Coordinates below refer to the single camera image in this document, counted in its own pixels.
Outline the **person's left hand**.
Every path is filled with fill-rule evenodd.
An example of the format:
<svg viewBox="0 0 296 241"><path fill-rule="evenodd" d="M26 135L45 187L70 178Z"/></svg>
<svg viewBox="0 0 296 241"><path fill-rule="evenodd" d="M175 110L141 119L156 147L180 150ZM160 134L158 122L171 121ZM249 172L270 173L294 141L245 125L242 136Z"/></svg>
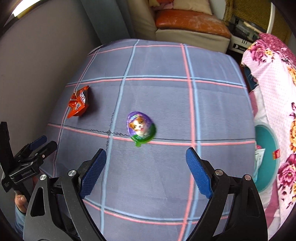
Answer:
<svg viewBox="0 0 296 241"><path fill-rule="evenodd" d="M23 185L25 187L25 189L29 192L29 194L31 195L36 183L38 182L38 177L35 176L33 178L30 178L28 180L26 180ZM28 201L25 197L25 195L23 194L23 192L21 190L16 190L15 191L15 205L17 207L17 209L21 212L21 213L26 213L27 212L27 207L28 207Z"/></svg>

